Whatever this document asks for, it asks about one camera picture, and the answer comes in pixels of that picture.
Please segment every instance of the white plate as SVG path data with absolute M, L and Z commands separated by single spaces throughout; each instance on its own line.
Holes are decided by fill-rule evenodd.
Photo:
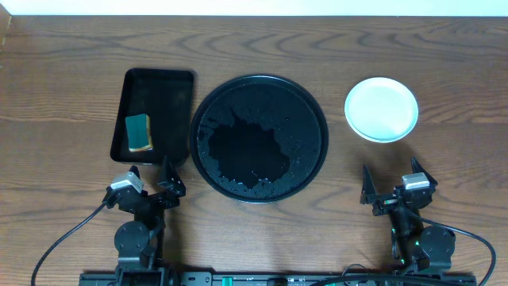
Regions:
M 383 77 L 355 85 L 346 98 L 344 112 L 356 133 L 379 143 L 405 137 L 418 120 L 413 93 L 400 82 Z

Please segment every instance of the green sponge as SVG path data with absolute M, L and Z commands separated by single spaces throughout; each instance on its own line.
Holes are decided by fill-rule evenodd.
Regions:
M 127 126 L 130 152 L 141 152 L 153 148 L 150 136 L 150 117 L 147 114 L 129 116 L 125 118 L 125 125 Z

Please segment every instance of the tabletop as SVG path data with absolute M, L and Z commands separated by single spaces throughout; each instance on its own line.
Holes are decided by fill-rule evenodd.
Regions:
M 130 68 L 195 72 L 192 113 L 218 85 L 270 73 L 304 86 L 329 128 L 314 181 L 278 203 L 215 191 L 191 158 L 167 213 L 164 257 L 177 269 L 340 272 L 387 269 L 391 225 L 359 204 L 361 166 L 378 189 L 410 173 L 439 182 L 421 215 L 485 237 L 498 252 L 489 285 L 508 283 L 508 20 L 466 17 L 13 17 L 0 52 L 0 284 L 27 285 L 36 262 L 98 207 L 127 164 L 109 156 Z M 348 91 L 386 76 L 407 85 L 420 116 L 401 141 L 377 144 L 349 128 Z M 140 166 L 154 191 L 158 168 Z M 113 270 L 114 234 L 132 215 L 104 210 L 57 247 L 39 285 L 76 285 Z M 457 235 L 452 271 L 480 280 L 487 248 Z

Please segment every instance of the white wall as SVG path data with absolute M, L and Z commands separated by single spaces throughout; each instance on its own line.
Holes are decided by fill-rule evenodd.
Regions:
M 12 15 L 508 16 L 508 0 L 0 0 Z

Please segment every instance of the cable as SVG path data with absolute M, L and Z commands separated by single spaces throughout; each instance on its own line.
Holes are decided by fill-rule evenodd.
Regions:
M 425 278 L 418 276 L 396 276 L 388 274 L 338 276 L 316 282 L 314 284 L 311 284 L 310 286 L 326 286 L 333 283 L 344 283 L 347 281 L 378 281 L 378 282 L 390 281 L 390 282 L 402 282 L 408 284 L 431 285 L 431 286 L 464 286 L 463 284 L 446 282 L 433 278 Z
M 65 239 L 65 238 L 68 238 L 69 236 L 71 236 L 71 234 L 73 234 L 74 232 L 76 232 L 77 230 L 79 230 L 81 228 L 81 226 L 84 226 L 87 222 L 89 222 L 91 219 L 94 218 L 94 216 L 96 214 L 98 214 L 99 211 L 102 210 L 102 208 L 104 208 L 106 205 L 103 203 L 100 207 L 97 208 L 97 210 L 95 210 L 92 214 L 90 214 L 90 216 L 88 218 L 85 218 L 85 220 L 83 220 L 80 224 L 78 224 L 77 226 L 75 226 L 72 230 L 69 230 L 66 234 L 64 234 L 59 240 L 57 240 L 55 243 L 53 243 L 53 245 L 51 245 L 51 247 L 46 251 L 46 253 L 40 258 L 39 262 L 37 262 L 37 265 L 35 266 L 35 269 L 33 270 L 33 273 L 32 273 L 32 283 L 31 285 L 32 286 L 35 286 L 35 279 L 37 277 L 37 273 L 39 272 L 39 268 L 42 266 L 42 263 L 44 262 L 44 260 L 46 259 L 46 257 L 48 257 L 48 255 Z
M 430 219 L 427 219 L 427 218 L 422 218 L 421 216 L 415 214 L 413 211 L 411 211 L 404 202 L 400 201 L 400 205 L 407 211 L 408 214 L 410 214 L 410 216 L 412 216 L 413 218 L 421 221 L 421 222 L 424 222 L 424 223 L 427 223 L 427 224 L 430 224 L 432 226 L 438 226 L 438 227 L 441 227 L 441 228 L 444 228 L 446 230 L 451 230 L 451 231 L 455 231 L 459 234 L 463 234 L 463 235 L 466 235 L 470 238 L 474 238 L 480 242 L 482 242 L 484 245 L 486 245 L 488 247 L 488 249 L 491 251 L 491 266 L 489 266 L 489 269 L 487 270 L 487 274 L 485 274 L 485 277 L 482 279 L 482 281 L 478 284 L 478 286 L 484 286 L 487 281 L 489 280 L 489 278 L 491 278 L 491 275 L 494 271 L 494 267 L 495 267 L 495 260 L 496 260 L 496 255 L 495 255 L 495 249 L 494 249 L 494 246 L 492 246 L 492 244 L 490 242 L 488 242 L 486 239 L 476 235 L 476 234 L 473 234 L 473 233 L 470 233 L 466 230 L 461 230 L 461 229 L 458 229 L 456 227 L 453 227 L 453 226 L 447 226 L 447 225 L 444 225 L 442 223 L 439 223 L 439 222 L 434 222 L 434 221 L 431 221 Z
M 346 269 L 342 272 L 342 275 L 341 275 L 341 276 L 345 276 L 345 275 L 346 275 L 346 273 L 348 272 L 348 270 L 349 270 L 352 266 L 360 266 L 360 267 L 362 267 L 363 269 L 367 270 L 367 272 L 368 272 L 368 269 L 367 269 L 365 266 L 361 265 L 360 263 L 353 263 L 353 264 L 351 264 L 350 266 L 346 267 Z M 344 282 L 344 285 L 345 285 L 345 286 L 349 286 L 349 282 Z

